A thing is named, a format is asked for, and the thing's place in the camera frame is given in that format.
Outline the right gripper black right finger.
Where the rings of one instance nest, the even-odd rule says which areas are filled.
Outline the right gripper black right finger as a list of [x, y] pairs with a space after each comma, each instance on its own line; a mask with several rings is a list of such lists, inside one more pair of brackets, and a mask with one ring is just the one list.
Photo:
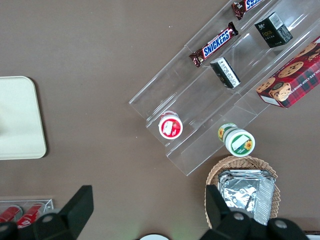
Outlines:
[[211, 229], [202, 240], [264, 240], [266, 227], [247, 214], [231, 211], [215, 185], [205, 188], [206, 212]]

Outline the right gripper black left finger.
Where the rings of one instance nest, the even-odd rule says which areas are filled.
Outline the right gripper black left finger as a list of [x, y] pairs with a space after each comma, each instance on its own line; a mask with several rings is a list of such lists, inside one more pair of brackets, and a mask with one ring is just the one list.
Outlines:
[[83, 185], [57, 213], [18, 230], [19, 240], [76, 240], [94, 211], [93, 187]]

